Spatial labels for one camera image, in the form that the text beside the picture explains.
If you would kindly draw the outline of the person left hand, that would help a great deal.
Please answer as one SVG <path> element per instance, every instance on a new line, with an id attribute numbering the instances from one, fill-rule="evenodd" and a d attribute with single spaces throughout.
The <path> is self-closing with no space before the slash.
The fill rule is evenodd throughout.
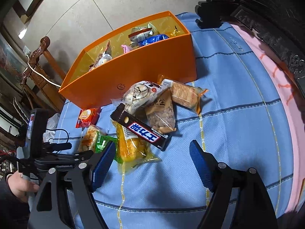
<path id="1" fill-rule="evenodd" d="M 9 174 L 7 184 L 12 194 L 24 203 L 28 202 L 29 193 L 36 193 L 39 190 L 39 185 L 24 179 L 19 171 Z"/>

